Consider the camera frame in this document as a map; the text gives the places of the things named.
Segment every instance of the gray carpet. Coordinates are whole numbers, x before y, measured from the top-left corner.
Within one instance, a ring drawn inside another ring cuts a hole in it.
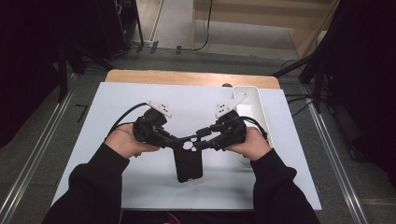
[[[157,49],[156,53],[150,54],[149,49],[144,49],[141,52],[132,50],[111,63],[120,69],[211,72],[256,76],[274,73],[280,69],[283,61],[187,51],[176,55],[175,50],[165,49]],[[50,208],[52,197],[57,188],[56,185],[63,174],[85,118],[83,116],[82,121],[78,122],[84,107],[76,105],[91,104],[99,83],[105,80],[106,73],[107,71],[99,65],[88,63],[85,75],[79,75],[79,81],[70,104],[66,108],[57,130],[49,142],[46,154],[39,163],[10,223],[40,223]],[[288,77],[280,79],[281,88],[285,93],[302,92],[301,86],[295,78],[298,74],[299,70],[296,70],[288,74]],[[10,144],[0,149],[1,202],[5,199],[9,187],[18,176],[49,120],[50,114],[56,106],[57,97],[58,90],[54,90],[25,123],[17,137]],[[294,113],[304,105],[305,101],[292,103],[290,104],[290,112]],[[391,188],[382,171],[371,163],[356,163],[350,159],[348,145],[336,120],[329,114],[325,114],[324,117],[358,195],[364,199],[396,198],[394,189]],[[295,116],[294,122],[323,206],[323,211],[317,212],[320,221],[322,223],[353,223],[308,109]],[[394,223],[396,220],[396,213],[394,212],[396,211],[396,205],[367,203],[363,207],[372,223]]]

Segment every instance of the metal rail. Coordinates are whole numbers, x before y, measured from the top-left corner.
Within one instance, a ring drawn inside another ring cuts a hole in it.
[[[12,216],[17,209],[18,204],[21,201],[21,198],[26,191],[30,180],[32,179],[35,169],[37,168],[38,164],[40,163],[47,146],[50,142],[51,137],[56,131],[56,128],[64,115],[64,111],[66,110],[71,95],[74,91],[78,83],[79,77],[76,74],[73,74],[70,77],[70,91],[64,97],[64,100],[57,104],[55,110],[53,111],[49,122],[47,123],[43,133],[40,135],[37,143],[35,144],[35,148],[33,149],[32,153],[29,156],[29,159],[23,166],[18,178],[13,183],[10,191],[6,197],[5,202],[3,203],[1,210],[0,210],[0,223],[1,224],[8,224],[9,221],[12,219]]]
[[[311,93],[308,87],[303,85],[304,93]],[[330,164],[334,170],[335,177],[337,178],[338,184],[340,185],[341,191],[344,194],[346,200],[346,205],[349,208],[350,214],[355,223],[369,223],[364,211],[361,207],[361,202],[358,195],[356,194],[352,183],[349,180],[347,171],[344,168],[343,163],[341,163],[332,139],[329,135],[325,122],[321,114],[318,114],[317,110],[312,104],[309,104],[309,110],[311,112],[312,118],[314,119],[315,125],[317,126],[320,139],[322,140],[323,146],[325,147],[326,153],[329,157]]]

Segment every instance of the floor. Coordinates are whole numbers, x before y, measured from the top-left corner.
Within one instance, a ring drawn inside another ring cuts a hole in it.
[[[283,28],[244,25],[237,27],[216,22],[210,24],[210,39],[206,49],[176,55],[173,49],[177,46],[187,48],[191,44],[191,0],[140,0],[137,3],[144,24],[146,42],[149,45],[153,41],[159,41],[158,47],[163,49],[157,49],[154,54],[146,48],[140,52],[132,50],[111,62],[118,68],[257,76],[272,74],[298,60],[288,33]],[[205,38],[204,22],[198,22],[196,46],[202,44]],[[279,79],[285,93],[303,92],[297,81],[300,72],[301,70],[297,69]],[[95,63],[88,63],[84,76],[72,76],[72,72],[69,73],[69,83],[74,89],[70,93],[64,114],[41,155],[41,162],[35,168],[29,185],[21,189],[21,200],[15,211],[11,211],[13,216],[2,219],[1,223],[41,222],[50,207],[59,179],[83,125],[86,116],[84,110],[89,109],[97,87],[105,80],[107,71]],[[11,186],[28,161],[40,134],[45,130],[52,112],[58,106],[57,97],[58,90],[55,89],[26,121],[14,140],[0,149],[0,202],[3,203],[7,199]],[[290,104],[290,112],[294,114],[305,104],[305,101]],[[325,105],[322,111],[321,116],[325,120],[350,182],[360,198],[368,222],[395,223],[396,192],[388,182],[386,174],[372,163],[358,163],[350,159],[348,143],[336,119],[327,111]],[[294,123],[323,206],[323,210],[317,212],[319,220],[322,223],[353,223],[310,109],[306,108],[296,115]]]

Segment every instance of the hand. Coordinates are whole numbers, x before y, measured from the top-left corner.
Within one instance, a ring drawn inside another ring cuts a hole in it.
[[[234,144],[225,149],[240,153],[251,161],[258,160],[271,150],[260,131],[253,127],[247,127],[247,137],[244,143]]]
[[[138,142],[134,138],[133,131],[133,125],[121,125],[108,136],[105,144],[126,159],[132,156],[138,157],[142,152],[157,151],[160,149],[159,147]]]

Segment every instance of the black jacket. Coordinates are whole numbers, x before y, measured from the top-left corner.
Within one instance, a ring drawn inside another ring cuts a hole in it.
[[[129,160],[102,144],[91,160],[77,166],[69,190],[51,207],[43,223],[118,224],[122,172]],[[293,183],[296,171],[272,149],[251,163],[255,223],[319,223],[304,194]]]

